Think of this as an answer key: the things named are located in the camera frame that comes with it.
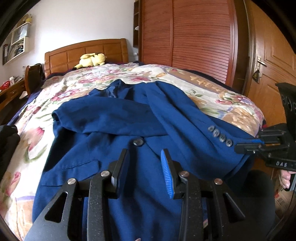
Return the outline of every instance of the red object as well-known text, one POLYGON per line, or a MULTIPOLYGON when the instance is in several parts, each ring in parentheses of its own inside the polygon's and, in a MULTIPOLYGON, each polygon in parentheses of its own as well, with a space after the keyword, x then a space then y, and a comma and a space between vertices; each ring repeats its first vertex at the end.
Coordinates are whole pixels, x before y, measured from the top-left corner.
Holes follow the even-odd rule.
POLYGON ((10 86, 10 81, 6 81, 3 85, 1 85, 0 90, 6 90, 10 86))

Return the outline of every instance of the wooden chair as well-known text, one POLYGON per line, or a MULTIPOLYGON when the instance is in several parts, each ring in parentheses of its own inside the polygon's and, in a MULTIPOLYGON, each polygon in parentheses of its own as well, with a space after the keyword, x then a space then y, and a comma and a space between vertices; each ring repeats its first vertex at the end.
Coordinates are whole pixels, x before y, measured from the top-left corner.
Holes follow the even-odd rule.
POLYGON ((30 96, 34 90, 40 85, 41 81, 44 80, 44 72, 41 64, 35 64, 33 66, 27 66, 25 71, 25 87, 30 96))

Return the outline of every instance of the cardboard box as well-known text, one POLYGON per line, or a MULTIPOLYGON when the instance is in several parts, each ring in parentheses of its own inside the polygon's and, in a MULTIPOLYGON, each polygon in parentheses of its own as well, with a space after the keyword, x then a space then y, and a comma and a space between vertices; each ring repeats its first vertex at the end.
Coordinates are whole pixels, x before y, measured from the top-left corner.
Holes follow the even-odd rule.
POLYGON ((274 182, 274 201, 276 206, 276 215, 282 218, 290 206, 293 191, 287 192, 279 182, 279 176, 273 179, 274 182))

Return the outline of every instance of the plush toy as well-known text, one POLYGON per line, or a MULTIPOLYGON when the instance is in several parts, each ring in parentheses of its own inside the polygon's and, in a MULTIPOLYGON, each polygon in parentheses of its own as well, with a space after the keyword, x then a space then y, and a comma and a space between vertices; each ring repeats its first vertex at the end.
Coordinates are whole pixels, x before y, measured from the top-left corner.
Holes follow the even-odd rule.
POLYGON ((79 69, 81 67, 92 67, 105 64, 105 55, 102 53, 87 53, 80 57, 79 64, 74 68, 79 69))

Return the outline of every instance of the fingers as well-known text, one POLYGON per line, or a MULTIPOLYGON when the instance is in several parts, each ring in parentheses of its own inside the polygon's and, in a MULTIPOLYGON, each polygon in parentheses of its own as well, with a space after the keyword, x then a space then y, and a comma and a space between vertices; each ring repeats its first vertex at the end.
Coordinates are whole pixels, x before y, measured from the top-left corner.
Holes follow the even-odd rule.
POLYGON ((286 170, 281 170, 281 176, 282 179, 290 180, 291 179, 291 173, 286 170))
POLYGON ((290 181, 287 179, 284 179, 281 177, 281 174, 279 173, 279 182, 283 188, 289 188, 290 187, 290 181))

